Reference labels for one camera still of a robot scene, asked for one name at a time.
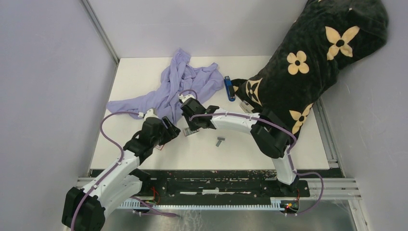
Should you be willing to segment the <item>box of staples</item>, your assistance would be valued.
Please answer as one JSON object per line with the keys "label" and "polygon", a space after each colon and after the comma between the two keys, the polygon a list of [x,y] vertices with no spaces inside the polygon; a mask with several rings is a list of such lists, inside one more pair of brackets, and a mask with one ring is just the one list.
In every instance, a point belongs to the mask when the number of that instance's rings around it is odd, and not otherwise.
{"label": "box of staples", "polygon": [[183,134],[184,134],[185,137],[190,136],[192,134],[195,134],[197,132],[199,132],[199,129],[197,129],[197,130],[191,130],[190,128],[184,128],[183,129]]}

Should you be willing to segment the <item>beige and black stapler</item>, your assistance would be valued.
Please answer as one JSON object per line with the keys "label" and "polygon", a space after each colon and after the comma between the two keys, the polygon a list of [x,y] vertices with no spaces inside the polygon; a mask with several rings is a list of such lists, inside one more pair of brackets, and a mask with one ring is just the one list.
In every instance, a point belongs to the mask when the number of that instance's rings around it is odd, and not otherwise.
{"label": "beige and black stapler", "polygon": [[254,108],[251,104],[249,104],[247,101],[241,101],[240,102],[240,108],[247,114],[254,114],[254,113],[259,113],[259,110]]}

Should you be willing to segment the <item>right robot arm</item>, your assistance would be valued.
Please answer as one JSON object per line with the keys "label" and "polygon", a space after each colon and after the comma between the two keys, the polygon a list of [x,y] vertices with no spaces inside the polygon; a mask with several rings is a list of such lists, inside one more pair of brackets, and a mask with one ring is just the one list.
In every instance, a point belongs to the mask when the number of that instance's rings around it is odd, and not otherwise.
{"label": "right robot arm", "polygon": [[228,129],[251,135],[259,150],[272,159],[279,193],[291,196],[297,191],[299,177],[289,157],[297,138],[271,110],[246,114],[229,112],[213,105],[205,108],[191,94],[180,95],[179,101],[191,130]]}

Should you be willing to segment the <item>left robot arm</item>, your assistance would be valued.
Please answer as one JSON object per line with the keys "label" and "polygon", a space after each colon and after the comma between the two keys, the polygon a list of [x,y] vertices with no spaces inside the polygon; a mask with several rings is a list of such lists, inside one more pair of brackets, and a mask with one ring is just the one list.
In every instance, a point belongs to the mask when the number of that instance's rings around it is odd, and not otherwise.
{"label": "left robot arm", "polygon": [[62,223],[73,231],[100,231],[110,214],[135,194],[151,191],[149,175],[139,166],[157,146],[175,139],[181,130],[167,117],[149,116],[141,130],[119,148],[120,156],[82,188],[71,188],[66,196]]}

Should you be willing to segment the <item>blue stapler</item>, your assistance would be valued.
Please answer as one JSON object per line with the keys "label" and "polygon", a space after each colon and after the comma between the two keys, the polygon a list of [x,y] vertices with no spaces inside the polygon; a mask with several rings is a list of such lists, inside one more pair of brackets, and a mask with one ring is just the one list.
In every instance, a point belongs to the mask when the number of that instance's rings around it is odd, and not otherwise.
{"label": "blue stapler", "polygon": [[234,86],[233,86],[232,81],[231,81],[229,76],[224,77],[224,85],[225,85],[225,88],[226,88],[228,100],[230,102],[235,101],[235,99],[236,99],[235,98],[235,90],[234,90]]}

